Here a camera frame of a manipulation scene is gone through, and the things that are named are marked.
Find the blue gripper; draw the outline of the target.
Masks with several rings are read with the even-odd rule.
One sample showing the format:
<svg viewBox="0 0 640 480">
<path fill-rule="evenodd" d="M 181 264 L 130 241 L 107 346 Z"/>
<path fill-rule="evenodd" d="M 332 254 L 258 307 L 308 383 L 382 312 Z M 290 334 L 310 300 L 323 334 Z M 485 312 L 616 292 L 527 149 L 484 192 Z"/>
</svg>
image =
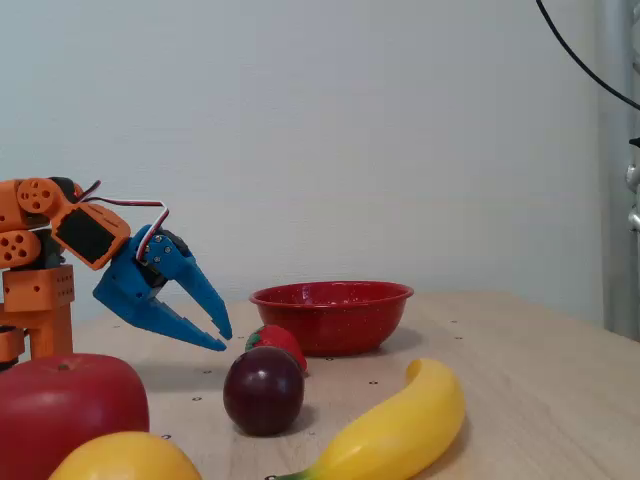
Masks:
<svg viewBox="0 0 640 480">
<path fill-rule="evenodd" d="M 125 241 L 93 290 L 93 296 L 131 326 L 213 351 L 226 345 L 202 331 L 156 299 L 167 281 L 177 282 L 209 315 L 225 340 L 233 336 L 226 305 L 198 266 L 186 243 L 168 230 L 157 230 L 136 259 L 140 241 L 150 229 L 143 226 Z"/>
</svg>

